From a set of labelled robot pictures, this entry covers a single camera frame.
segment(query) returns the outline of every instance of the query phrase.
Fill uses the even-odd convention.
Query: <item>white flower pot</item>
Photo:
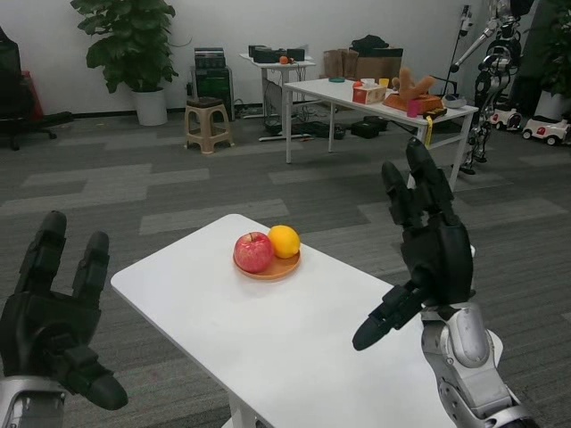
[[[162,89],[156,92],[133,92],[139,123],[155,127],[167,123],[167,103]]]
[[[561,115],[571,109],[571,100],[561,94],[551,95],[542,91],[542,96],[537,103],[535,116],[544,116],[549,119],[561,120]]]

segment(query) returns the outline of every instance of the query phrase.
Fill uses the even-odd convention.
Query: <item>fruit plate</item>
[[[295,254],[293,257],[290,257],[289,259],[280,259],[279,257],[274,256],[274,260],[271,262],[271,265],[269,265],[266,270],[260,272],[259,274],[251,274],[250,272],[246,272],[236,264],[236,261],[234,261],[234,264],[240,272],[246,276],[249,276],[250,278],[270,281],[273,279],[279,279],[283,278],[284,276],[288,276],[294,272],[298,266],[300,266],[301,261],[302,254],[300,252]]]

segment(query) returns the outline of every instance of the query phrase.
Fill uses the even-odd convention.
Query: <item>black box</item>
[[[354,136],[360,136],[362,138],[369,139],[378,136],[379,129],[377,125],[363,120],[362,122],[353,123],[351,125],[351,133]]]
[[[297,62],[305,61],[305,49],[288,49],[285,56]]]
[[[253,51],[256,50],[256,47],[267,47],[265,45],[249,45],[248,46],[248,56],[250,58],[253,58]]]
[[[386,131],[386,126],[389,123],[388,120],[381,119],[378,116],[365,116],[363,121],[377,126],[378,130],[381,132]]]
[[[253,61],[259,64],[273,64],[279,62],[276,51],[269,47],[256,47],[253,50]]]

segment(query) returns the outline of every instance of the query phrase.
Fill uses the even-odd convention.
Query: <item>white desk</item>
[[[454,426],[420,349],[419,317],[368,350],[352,347],[391,285],[305,245],[289,277],[250,279],[232,251],[255,230],[268,229],[226,216],[112,278],[119,295],[226,389],[225,427],[253,428],[256,418],[276,428]]]
[[[329,101],[331,103],[331,117],[329,122],[329,152],[333,151],[333,136],[335,128],[335,106],[337,104],[348,107],[350,109],[363,111],[370,115],[380,116],[384,119],[394,120],[395,122],[402,123],[404,125],[410,125],[418,129],[417,138],[423,143],[426,140],[426,131],[428,128],[428,123],[422,117],[409,118],[406,111],[396,110],[392,107],[387,107],[383,103],[375,104],[359,104],[352,101],[353,98],[353,82],[347,80],[343,83],[332,83],[328,79],[323,78],[320,80],[308,80],[305,82],[294,82],[284,85],[285,90],[285,136],[286,136],[286,154],[285,161],[287,163],[292,162],[291,153],[291,138],[289,134],[291,133],[291,118],[292,118],[292,104],[293,104],[293,92],[298,92],[301,94],[311,95],[320,100]],[[454,190],[456,185],[456,179],[458,177],[458,172],[460,165],[463,161],[463,155],[466,150],[466,143],[468,142],[468,133],[470,130],[470,124],[472,122],[472,116],[477,111],[476,107],[466,106],[461,109],[448,109],[446,115],[441,116],[436,119],[434,123],[444,122],[446,120],[451,120],[455,118],[464,118],[462,123],[462,130],[459,135],[447,138],[445,140],[439,141],[437,143],[432,143],[430,145],[430,150],[437,147],[441,147],[446,144],[459,142],[458,150],[456,152],[456,157],[454,160],[454,167],[452,168],[452,173],[450,177],[450,187]],[[409,180],[409,186],[414,184],[412,177]]]
[[[297,71],[297,70],[301,70],[301,69],[307,69],[308,67],[315,67],[316,66],[316,63],[313,62],[313,58],[311,58],[310,56],[306,56],[305,61],[299,61],[299,62],[296,62],[294,64],[280,64],[279,62],[275,62],[273,64],[272,63],[271,64],[260,64],[258,62],[254,62],[253,58],[251,58],[248,55],[248,53],[240,53],[240,57],[244,58],[245,60],[247,60],[251,64],[255,65],[256,67],[258,67],[261,70],[261,93],[262,93],[262,97],[265,96],[266,87],[269,83],[268,70],[279,71],[281,73],[281,82],[282,82],[282,86],[283,86],[286,83],[289,83],[289,73],[291,71]],[[263,114],[246,116],[245,119],[266,117],[267,112],[265,111],[266,103],[265,103],[264,99],[262,99],[262,106],[264,109]],[[260,138],[260,141],[283,140],[286,138],[285,137],[285,135],[286,135],[286,128],[285,128],[286,124],[285,124],[285,121],[283,119],[283,115],[284,115],[285,111],[286,111],[286,99],[284,96],[282,96],[281,97],[281,114],[280,114],[280,116],[282,116],[282,135],[281,136],[265,136],[265,137]],[[295,136],[292,136],[292,138],[301,138],[303,136],[306,136],[306,135],[295,135]]]

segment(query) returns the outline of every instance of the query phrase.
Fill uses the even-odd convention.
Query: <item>yellow object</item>
[[[300,236],[290,226],[273,226],[268,238],[274,245],[276,256],[289,259],[300,252]]]
[[[426,118],[426,121],[428,122],[428,130],[426,132],[426,139],[425,139],[425,147],[428,148],[430,147],[430,143],[432,141],[432,126],[433,126],[433,121],[432,118],[430,116],[428,116]]]

